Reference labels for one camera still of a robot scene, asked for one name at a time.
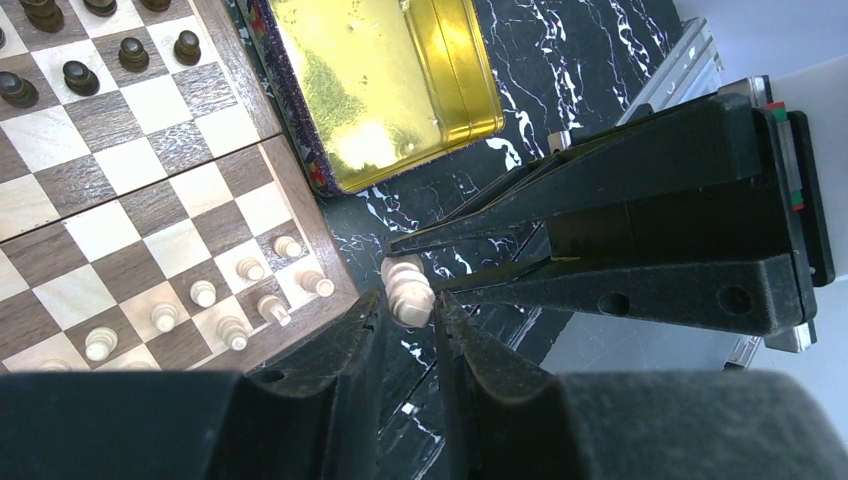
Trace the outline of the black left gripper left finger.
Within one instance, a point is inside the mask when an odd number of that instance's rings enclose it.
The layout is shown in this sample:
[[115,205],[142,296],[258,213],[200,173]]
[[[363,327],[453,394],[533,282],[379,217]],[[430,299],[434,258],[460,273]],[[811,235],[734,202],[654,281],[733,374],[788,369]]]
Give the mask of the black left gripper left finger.
[[5,479],[369,479],[385,297],[363,295],[271,366],[1,379]]

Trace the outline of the aluminium front rail frame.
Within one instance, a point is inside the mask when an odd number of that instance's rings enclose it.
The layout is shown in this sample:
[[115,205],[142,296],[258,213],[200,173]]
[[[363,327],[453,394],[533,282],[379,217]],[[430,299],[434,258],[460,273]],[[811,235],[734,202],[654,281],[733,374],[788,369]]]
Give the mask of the aluminium front rail frame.
[[723,66],[709,23],[696,17],[684,23],[680,41],[665,58],[616,125],[623,125],[647,111],[673,107],[716,92],[722,85]]

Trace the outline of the empty gold square tin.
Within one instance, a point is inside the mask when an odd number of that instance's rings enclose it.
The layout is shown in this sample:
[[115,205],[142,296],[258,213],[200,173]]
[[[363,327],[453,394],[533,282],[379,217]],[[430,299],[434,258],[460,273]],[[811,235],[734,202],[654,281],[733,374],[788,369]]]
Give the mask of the empty gold square tin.
[[500,131],[470,1],[242,1],[312,189],[353,194]]

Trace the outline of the wooden chess board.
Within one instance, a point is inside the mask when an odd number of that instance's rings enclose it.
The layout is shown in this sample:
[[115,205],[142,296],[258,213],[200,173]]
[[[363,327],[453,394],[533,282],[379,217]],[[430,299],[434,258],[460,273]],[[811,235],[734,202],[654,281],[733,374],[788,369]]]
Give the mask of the wooden chess board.
[[[18,1],[39,30],[64,24],[59,1]],[[220,56],[223,77],[201,96],[197,118],[146,130],[79,61],[63,66],[70,90],[94,100],[49,106],[35,85],[1,68],[1,370],[99,371],[263,367],[330,325],[356,299],[340,257],[294,159],[267,90],[233,22],[231,1],[190,1]],[[297,259],[272,243],[295,238]],[[236,271],[256,258],[257,282]],[[327,298],[298,283],[303,270],[335,284]],[[193,282],[217,302],[201,308]],[[291,322],[268,323],[264,295],[280,297]],[[175,328],[150,322],[162,302]],[[230,350],[217,322],[239,318],[248,346]],[[84,354],[97,327],[116,331],[104,361]]]

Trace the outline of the white king chess piece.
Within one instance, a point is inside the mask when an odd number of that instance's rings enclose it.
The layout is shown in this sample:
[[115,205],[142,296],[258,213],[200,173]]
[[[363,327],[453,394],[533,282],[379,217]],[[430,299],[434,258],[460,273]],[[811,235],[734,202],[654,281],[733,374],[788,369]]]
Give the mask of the white king chess piece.
[[424,275],[420,258],[417,255],[385,257],[380,274],[395,322],[404,328],[426,327],[435,293]]

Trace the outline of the row of dark chess pieces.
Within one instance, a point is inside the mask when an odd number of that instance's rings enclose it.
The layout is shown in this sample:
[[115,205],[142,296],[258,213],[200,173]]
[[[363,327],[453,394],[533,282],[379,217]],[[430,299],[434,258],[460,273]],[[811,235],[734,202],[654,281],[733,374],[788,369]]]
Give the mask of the row of dark chess pieces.
[[118,1],[116,11],[98,16],[82,1],[59,1],[63,27],[37,29],[18,1],[1,4],[1,68],[31,81],[47,105],[88,105],[69,89],[68,61],[79,61],[97,76],[98,97],[122,95],[146,130],[197,118],[201,96],[223,77],[220,56],[190,1],[173,1],[161,12],[141,1]]

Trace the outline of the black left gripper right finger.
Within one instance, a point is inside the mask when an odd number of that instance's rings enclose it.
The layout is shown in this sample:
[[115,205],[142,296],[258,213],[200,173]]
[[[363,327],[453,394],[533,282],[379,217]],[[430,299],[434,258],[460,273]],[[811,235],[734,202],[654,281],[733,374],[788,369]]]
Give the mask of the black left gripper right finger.
[[814,399],[769,371],[551,374],[448,293],[433,311],[454,479],[843,479]]

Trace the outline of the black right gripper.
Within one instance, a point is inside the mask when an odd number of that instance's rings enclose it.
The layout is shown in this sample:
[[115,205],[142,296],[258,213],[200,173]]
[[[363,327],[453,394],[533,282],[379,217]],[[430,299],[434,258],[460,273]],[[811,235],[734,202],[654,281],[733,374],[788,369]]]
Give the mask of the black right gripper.
[[390,257],[547,223],[554,257],[435,284],[464,305],[604,314],[752,336],[812,320],[819,272],[777,113],[711,95],[517,167]]

